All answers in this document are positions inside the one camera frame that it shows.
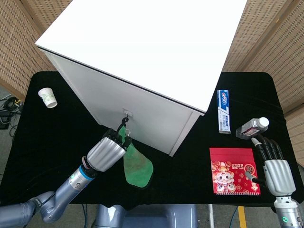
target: blue toothpaste box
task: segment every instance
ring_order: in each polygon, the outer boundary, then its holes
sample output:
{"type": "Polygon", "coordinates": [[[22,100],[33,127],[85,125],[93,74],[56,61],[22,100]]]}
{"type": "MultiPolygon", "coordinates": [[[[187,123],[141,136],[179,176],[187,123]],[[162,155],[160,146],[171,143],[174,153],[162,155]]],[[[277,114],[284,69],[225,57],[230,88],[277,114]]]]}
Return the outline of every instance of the blue toothpaste box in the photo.
{"type": "Polygon", "coordinates": [[[218,132],[230,134],[228,90],[218,90],[218,117],[218,132]]]}

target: cabinet top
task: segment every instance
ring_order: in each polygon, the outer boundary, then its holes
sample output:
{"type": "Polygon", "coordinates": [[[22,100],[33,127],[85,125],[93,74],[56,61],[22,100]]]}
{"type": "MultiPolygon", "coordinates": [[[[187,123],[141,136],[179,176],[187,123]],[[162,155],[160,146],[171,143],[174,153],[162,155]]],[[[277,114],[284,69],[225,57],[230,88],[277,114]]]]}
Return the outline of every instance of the cabinet top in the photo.
{"type": "Polygon", "coordinates": [[[245,3],[73,0],[36,45],[206,112],[245,3]]]}

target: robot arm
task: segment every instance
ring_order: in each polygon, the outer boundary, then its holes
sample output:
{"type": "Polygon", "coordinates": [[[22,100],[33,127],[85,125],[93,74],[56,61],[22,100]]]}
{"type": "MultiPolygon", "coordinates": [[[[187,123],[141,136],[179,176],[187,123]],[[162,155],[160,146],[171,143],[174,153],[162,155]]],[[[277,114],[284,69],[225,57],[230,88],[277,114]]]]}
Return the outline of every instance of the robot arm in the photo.
{"type": "Polygon", "coordinates": [[[288,162],[284,160],[282,151],[275,141],[261,135],[259,140],[251,139],[265,160],[263,168],[266,181],[253,177],[249,172],[246,172],[246,176],[252,182],[266,185],[270,193],[276,197],[274,206],[282,228],[304,228],[300,205],[291,198],[295,191],[295,183],[288,162]]]}
{"type": "Polygon", "coordinates": [[[87,160],[57,189],[45,192],[26,203],[0,207],[0,227],[10,228],[28,224],[36,212],[40,212],[45,223],[57,221],[67,205],[97,176],[97,171],[105,172],[126,153],[132,139],[121,136],[109,129],[88,153],[87,160]]]}

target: green cloth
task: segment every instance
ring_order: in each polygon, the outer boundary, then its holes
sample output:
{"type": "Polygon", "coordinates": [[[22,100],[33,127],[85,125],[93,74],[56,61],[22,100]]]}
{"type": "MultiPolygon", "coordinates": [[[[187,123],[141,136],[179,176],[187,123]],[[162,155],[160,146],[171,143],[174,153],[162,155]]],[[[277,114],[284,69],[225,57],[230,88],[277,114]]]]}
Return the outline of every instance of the green cloth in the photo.
{"type": "MultiPolygon", "coordinates": [[[[125,127],[119,130],[119,135],[125,138],[125,127]]],[[[127,182],[139,188],[146,187],[153,173],[153,164],[141,154],[131,143],[123,156],[124,175],[127,182]]]]}

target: yellow line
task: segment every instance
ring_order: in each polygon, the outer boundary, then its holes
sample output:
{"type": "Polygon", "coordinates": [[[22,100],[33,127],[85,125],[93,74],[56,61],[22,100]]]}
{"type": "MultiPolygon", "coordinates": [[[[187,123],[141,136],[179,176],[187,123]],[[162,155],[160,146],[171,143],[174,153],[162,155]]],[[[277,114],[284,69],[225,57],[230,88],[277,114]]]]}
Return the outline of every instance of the yellow line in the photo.
{"type": "Polygon", "coordinates": [[[238,207],[238,217],[239,217],[239,224],[240,228],[247,228],[246,226],[246,219],[245,219],[245,210],[244,207],[238,207]]]}

